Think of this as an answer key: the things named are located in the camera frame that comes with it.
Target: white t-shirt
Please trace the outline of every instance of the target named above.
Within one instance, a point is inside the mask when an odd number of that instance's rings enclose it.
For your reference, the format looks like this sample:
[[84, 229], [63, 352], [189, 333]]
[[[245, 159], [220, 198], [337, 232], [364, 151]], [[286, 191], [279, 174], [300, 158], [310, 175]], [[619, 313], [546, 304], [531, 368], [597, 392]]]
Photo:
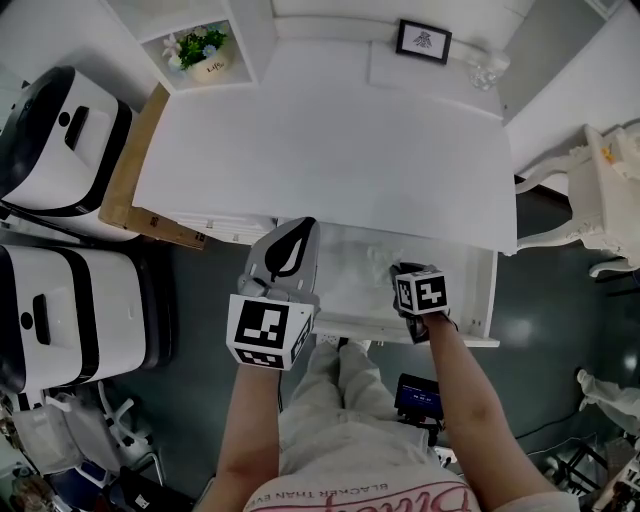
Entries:
[[[245, 512], [480, 512], [469, 486], [437, 457], [358, 422], [333, 426], [281, 454], [281, 476]], [[499, 512], [578, 512], [575, 496], [538, 494]]]

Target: framed picture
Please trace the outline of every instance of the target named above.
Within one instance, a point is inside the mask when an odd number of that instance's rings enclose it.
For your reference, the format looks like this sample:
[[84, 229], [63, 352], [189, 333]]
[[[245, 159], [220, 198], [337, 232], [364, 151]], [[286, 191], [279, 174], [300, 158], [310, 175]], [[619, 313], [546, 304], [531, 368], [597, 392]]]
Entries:
[[451, 32], [422, 23], [400, 20], [396, 53], [435, 60], [446, 64], [451, 46]]

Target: flower pot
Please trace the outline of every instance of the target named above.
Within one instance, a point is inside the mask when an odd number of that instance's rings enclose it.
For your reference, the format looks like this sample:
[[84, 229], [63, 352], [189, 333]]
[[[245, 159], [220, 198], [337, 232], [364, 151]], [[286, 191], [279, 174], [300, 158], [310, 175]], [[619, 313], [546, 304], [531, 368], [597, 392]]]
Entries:
[[225, 44], [213, 57], [201, 60], [187, 68], [187, 74], [201, 84], [214, 83], [231, 68], [233, 53], [233, 46]]

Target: floor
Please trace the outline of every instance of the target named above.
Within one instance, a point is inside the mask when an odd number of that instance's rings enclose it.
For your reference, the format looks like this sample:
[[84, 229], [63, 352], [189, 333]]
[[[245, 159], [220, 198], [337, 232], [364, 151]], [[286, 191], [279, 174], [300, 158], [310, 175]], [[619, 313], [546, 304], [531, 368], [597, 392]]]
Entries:
[[[518, 196], [519, 236], [565, 222], [567, 208], [535, 193]], [[174, 360], [164, 368], [113, 379], [116, 391], [137, 396], [160, 447], [168, 485], [190, 496], [200, 494], [215, 471], [236, 363], [225, 346], [228, 296], [236, 290], [248, 248], [210, 240], [203, 252], [172, 246], [170, 251], [178, 304]], [[515, 435], [573, 412], [580, 393], [578, 366], [621, 384], [637, 384], [636, 336], [640, 295], [607, 298], [632, 287], [628, 279], [596, 284], [587, 269], [606, 256], [580, 244], [529, 249], [500, 256], [491, 336], [498, 349], [474, 354], [493, 382]], [[312, 343], [307, 343], [291, 372], [285, 373], [287, 397], [304, 372]], [[424, 356], [416, 357], [422, 351]], [[373, 361], [395, 391], [401, 373], [435, 378], [424, 349], [373, 345]], [[612, 424], [595, 407], [521, 440], [525, 451], [550, 448], [570, 436], [598, 433]], [[545, 454], [538, 454], [542, 463]]]

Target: open drawer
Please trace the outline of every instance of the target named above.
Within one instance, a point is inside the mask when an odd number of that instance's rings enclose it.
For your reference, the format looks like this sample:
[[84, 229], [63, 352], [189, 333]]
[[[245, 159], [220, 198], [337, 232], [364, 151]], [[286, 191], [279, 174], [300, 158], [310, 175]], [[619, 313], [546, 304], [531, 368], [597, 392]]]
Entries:
[[433, 264], [447, 272], [450, 316], [466, 344], [499, 346], [499, 341], [489, 338], [496, 252], [324, 223], [315, 284], [322, 311], [316, 316], [314, 332], [411, 343], [404, 319], [392, 308], [393, 289], [387, 268], [394, 258]]

